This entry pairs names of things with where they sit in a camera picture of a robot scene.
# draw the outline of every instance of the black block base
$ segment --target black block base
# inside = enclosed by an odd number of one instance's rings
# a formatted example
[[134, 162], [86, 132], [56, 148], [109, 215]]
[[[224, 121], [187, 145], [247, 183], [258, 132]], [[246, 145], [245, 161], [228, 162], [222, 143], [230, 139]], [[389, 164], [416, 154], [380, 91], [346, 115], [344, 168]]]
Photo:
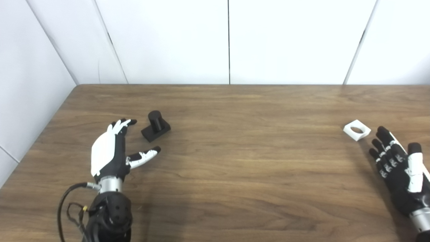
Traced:
[[160, 131], [158, 131], [157, 133], [154, 133], [154, 130], [152, 129], [152, 126], [149, 125], [148, 127], [144, 128], [141, 133], [143, 135], [143, 137], [145, 137], [145, 139], [148, 142], [152, 142], [155, 139], [157, 139], [158, 137], [162, 136], [163, 134], [167, 133], [167, 131], [170, 130], [170, 125], [164, 121], [164, 119], [160, 120], [160, 122], [162, 123], [162, 126], [164, 126], [164, 128]]

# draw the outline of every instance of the robotic thumb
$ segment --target robotic thumb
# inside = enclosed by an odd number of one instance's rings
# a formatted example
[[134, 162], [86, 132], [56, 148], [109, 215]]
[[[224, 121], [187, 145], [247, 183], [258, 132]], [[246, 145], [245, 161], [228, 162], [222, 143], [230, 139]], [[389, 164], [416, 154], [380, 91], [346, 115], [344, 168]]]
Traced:
[[421, 192], [423, 187], [423, 153], [419, 143], [410, 143], [408, 145], [408, 168], [405, 170], [409, 175], [410, 181], [408, 186], [409, 192]]
[[134, 169], [150, 161], [160, 151], [161, 151], [161, 148], [159, 146], [156, 146], [150, 150], [129, 155], [126, 160], [128, 162], [128, 165], [130, 166], [130, 169]]

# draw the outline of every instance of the tabletop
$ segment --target tabletop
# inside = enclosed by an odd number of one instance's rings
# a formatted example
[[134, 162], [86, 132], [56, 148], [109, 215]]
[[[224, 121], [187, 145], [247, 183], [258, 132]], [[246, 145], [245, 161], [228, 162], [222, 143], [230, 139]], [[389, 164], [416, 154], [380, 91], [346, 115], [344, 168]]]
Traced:
[[[384, 125], [430, 157], [429, 103], [430, 86], [81, 85], [0, 190], [1, 240], [59, 241], [59, 199], [93, 181], [93, 142], [135, 118], [127, 153], [162, 151], [123, 185], [133, 242], [412, 241], [367, 151]], [[172, 130], [148, 143], [152, 110]], [[342, 130], [355, 119], [372, 129], [359, 142]], [[95, 195], [75, 190], [65, 204]], [[67, 219], [63, 228], [81, 241]]]

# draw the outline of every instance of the silver wrist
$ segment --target silver wrist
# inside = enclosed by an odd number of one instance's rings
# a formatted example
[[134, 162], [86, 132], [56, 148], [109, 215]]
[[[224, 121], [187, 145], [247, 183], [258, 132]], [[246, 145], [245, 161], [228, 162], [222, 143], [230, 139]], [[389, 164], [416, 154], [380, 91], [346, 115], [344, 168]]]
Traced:
[[412, 220], [418, 233], [430, 230], [430, 208], [421, 208], [410, 213], [409, 217]]
[[123, 180], [114, 176], [106, 176], [100, 179], [98, 184], [101, 186], [99, 193], [104, 192], [122, 192]]

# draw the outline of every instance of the white back panel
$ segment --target white back panel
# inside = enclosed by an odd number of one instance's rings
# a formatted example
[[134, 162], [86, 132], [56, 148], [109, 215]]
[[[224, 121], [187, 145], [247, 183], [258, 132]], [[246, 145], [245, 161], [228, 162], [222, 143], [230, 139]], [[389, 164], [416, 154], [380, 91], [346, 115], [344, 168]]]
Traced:
[[375, 0], [230, 0], [232, 84], [342, 84]]
[[228, 84], [227, 0], [98, 0], [129, 83]]
[[429, 0], [380, 0], [348, 84], [430, 84], [429, 13]]

